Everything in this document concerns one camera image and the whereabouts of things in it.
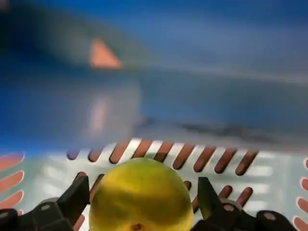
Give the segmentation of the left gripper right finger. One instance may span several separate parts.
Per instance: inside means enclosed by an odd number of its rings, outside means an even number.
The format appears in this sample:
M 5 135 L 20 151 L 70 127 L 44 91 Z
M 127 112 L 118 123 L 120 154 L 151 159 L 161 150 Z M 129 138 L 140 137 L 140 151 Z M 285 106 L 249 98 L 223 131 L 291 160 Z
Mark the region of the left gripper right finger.
M 295 231 L 282 214 L 260 210 L 256 216 L 247 214 L 234 201 L 220 200 L 207 177 L 198 178 L 197 199 L 202 219 L 193 231 Z

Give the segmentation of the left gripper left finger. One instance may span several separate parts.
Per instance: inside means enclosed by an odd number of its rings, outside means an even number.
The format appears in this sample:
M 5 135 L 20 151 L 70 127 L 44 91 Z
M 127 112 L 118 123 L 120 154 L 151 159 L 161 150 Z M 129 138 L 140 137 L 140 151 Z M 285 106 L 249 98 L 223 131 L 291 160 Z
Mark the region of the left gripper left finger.
M 59 196 L 43 198 L 35 189 L 21 203 L 0 209 L 2 231 L 72 231 L 90 203 L 89 177 L 78 174 Z

